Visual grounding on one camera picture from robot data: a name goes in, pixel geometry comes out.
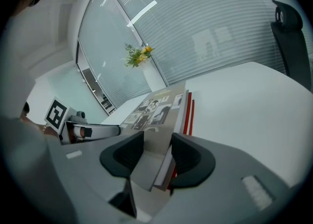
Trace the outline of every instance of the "black office chair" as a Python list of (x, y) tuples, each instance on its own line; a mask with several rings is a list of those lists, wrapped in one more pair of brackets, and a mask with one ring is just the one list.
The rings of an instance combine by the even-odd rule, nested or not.
[(276, 22), (271, 28), (282, 55), (286, 74), (311, 91), (311, 69), (300, 14), (290, 5), (273, 0), (277, 5)]

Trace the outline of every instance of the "flower vase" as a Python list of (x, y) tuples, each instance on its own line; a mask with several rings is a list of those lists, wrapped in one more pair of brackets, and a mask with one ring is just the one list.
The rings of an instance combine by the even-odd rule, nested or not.
[(152, 92), (166, 88), (159, 71), (152, 65), (150, 59), (144, 60), (138, 65), (141, 68)]

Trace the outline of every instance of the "white table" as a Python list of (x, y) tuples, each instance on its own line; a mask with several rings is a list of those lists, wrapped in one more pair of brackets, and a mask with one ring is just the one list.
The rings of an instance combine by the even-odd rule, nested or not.
[[(313, 95), (289, 77), (246, 63), (192, 78), (193, 136), (239, 148), (289, 186), (303, 180), (313, 150)], [(119, 125), (146, 95), (125, 102), (102, 124)]]

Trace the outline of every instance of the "book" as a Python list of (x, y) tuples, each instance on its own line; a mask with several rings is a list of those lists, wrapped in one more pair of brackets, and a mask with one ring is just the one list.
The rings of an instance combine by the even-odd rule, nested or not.
[(187, 94), (185, 82), (151, 92), (120, 125), (122, 134), (144, 131), (144, 152), (131, 180), (148, 191), (160, 171), (158, 181), (163, 183), (168, 163), (172, 162), (171, 136), (173, 132), (182, 133)]

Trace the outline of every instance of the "green plant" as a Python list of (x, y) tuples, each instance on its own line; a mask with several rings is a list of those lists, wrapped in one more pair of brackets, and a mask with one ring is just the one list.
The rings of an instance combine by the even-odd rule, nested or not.
[(140, 62), (152, 57), (151, 51), (153, 49), (150, 46), (144, 47), (140, 50), (138, 48), (134, 48), (130, 44), (125, 44), (125, 49), (128, 53), (125, 64), (127, 67), (137, 67)]

